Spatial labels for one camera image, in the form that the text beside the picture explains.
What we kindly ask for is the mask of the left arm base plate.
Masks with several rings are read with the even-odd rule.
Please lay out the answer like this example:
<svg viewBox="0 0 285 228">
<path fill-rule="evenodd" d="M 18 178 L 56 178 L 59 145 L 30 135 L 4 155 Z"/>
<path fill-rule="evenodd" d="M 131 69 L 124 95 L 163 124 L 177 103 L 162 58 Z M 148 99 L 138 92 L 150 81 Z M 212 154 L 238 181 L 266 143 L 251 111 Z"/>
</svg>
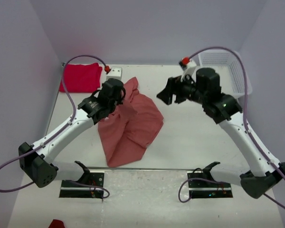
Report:
<svg viewBox="0 0 285 228">
<path fill-rule="evenodd" d="M 60 186 L 59 198 L 104 199 L 107 193 L 103 190 L 105 173 L 91 171 L 80 185 L 63 180 Z"/>
</svg>

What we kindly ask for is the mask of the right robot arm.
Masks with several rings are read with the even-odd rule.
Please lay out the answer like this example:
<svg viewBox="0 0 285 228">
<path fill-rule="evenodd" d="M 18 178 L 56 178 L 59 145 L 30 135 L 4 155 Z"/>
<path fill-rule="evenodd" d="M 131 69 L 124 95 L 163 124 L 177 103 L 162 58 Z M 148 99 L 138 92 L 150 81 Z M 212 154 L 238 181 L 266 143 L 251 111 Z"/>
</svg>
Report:
<svg viewBox="0 0 285 228">
<path fill-rule="evenodd" d="M 195 79 L 188 73 L 168 78 L 157 98 L 166 105 L 186 100 L 200 104 L 204 113 L 229 135 L 247 161 L 248 171 L 217 161 L 206 166 L 202 175 L 206 186 L 230 183 L 241 186 L 250 197 L 258 199 L 285 176 L 285 162 L 280 162 L 255 132 L 247 128 L 243 109 L 233 96 L 221 91 L 220 77 L 214 69 L 198 69 Z"/>
</svg>

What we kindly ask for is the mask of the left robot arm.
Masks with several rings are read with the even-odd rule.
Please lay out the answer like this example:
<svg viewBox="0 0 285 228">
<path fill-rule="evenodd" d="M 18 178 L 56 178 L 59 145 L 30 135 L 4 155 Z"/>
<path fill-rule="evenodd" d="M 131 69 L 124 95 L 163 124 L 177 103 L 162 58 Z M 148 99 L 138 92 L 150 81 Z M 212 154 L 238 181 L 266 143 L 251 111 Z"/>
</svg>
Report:
<svg viewBox="0 0 285 228">
<path fill-rule="evenodd" d="M 59 153 L 81 133 L 107 118 L 123 103 L 125 94 L 122 81 L 114 78 L 105 81 L 101 90 L 85 98 L 56 129 L 32 145 L 24 142 L 19 146 L 20 168 L 39 188 L 47 186 L 59 171 L 53 165 Z"/>
</svg>

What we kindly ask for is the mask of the salmon pink t shirt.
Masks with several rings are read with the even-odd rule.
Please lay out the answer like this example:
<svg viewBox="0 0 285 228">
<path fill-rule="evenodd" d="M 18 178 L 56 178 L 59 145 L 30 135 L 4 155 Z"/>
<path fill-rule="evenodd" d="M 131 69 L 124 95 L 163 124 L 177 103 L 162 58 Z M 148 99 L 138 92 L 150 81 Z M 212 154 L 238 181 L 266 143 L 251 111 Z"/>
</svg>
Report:
<svg viewBox="0 0 285 228">
<path fill-rule="evenodd" d="M 147 147 L 163 127 L 163 116 L 149 97 L 141 94 L 136 77 L 124 88 L 123 104 L 98 123 L 98 133 L 108 167 L 118 167 L 142 159 Z"/>
</svg>

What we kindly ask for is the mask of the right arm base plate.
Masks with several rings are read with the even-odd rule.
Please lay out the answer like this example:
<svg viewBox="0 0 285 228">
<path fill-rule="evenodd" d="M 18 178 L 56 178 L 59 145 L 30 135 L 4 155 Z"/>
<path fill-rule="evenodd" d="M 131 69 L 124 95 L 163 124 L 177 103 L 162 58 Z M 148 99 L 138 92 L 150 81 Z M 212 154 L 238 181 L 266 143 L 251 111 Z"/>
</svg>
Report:
<svg viewBox="0 0 285 228">
<path fill-rule="evenodd" d="M 192 199 L 232 198 L 232 188 L 228 183 L 215 184 L 200 180 L 188 182 L 189 195 Z"/>
</svg>

